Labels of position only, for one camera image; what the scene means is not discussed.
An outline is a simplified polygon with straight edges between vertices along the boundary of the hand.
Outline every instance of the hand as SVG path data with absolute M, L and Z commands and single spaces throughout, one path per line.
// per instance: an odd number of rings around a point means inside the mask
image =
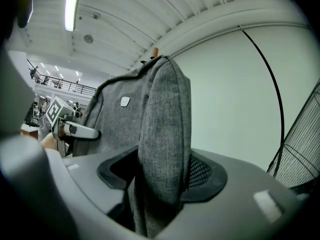
M 45 136 L 45 138 L 40 142 L 40 144 L 45 149 L 58 150 L 57 140 L 54 138 L 52 132 Z

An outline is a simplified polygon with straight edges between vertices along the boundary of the white ceiling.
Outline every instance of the white ceiling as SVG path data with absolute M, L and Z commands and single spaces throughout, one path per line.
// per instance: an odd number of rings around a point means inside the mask
M 71 33 L 64 9 L 65 0 L 34 0 L 30 22 L 14 28 L 9 49 L 35 63 L 106 78 L 139 67 L 153 47 L 176 55 L 238 24 L 306 23 L 292 0 L 79 0 Z

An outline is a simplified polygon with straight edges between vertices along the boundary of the metal railing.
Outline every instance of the metal railing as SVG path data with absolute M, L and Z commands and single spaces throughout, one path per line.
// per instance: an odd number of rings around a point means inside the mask
M 96 88 L 78 84 L 76 82 L 70 82 L 63 79 L 55 78 L 48 75 L 39 74 L 36 68 L 28 60 L 28 67 L 30 71 L 30 76 L 33 81 L 37 84 L 44 86 L 50 86 L 57 89 L 74 92 L 78 94 L 84 94 L 88 96 L 93 96 L 96 93 Z

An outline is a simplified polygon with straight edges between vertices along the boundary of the white wall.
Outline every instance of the white wall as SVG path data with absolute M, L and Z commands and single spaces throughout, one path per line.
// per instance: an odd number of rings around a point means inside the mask
M 304 28 L 268 26 L 246 32 L 276 77 L 287 133 L 320 78 L 318 44 Z M 252 43 L 237 31 L 174 59 L 191 80 L 191 146 L 266 170 L 280 145 L 280 111 L 268 69 Z
M 23 80 L 29 87 L 31 87 L 32 90 L 35 90 L 36 83 L 31 79 L 30 76 L 27 62 L 27 54 L 25 52 L 15 50 L 8 51 L 8 54 L 13 65 L 15 66 L 19 74 L 22 76 Z

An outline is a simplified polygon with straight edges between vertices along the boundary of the balcony railing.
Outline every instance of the balcony railing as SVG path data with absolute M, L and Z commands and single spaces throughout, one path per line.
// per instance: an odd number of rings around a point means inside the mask
M 57 89 L 74 92 L 78 94 L 84 94 L 88 96 L 93 96 L 96 93 L 96 88 L 92 88 L 86 85 L 78 84 L 75 82 L 69 82 L 63 79 L 39 74 L 36 72 L 32 78 L 37 84 L 44 86 L 50 86 Z

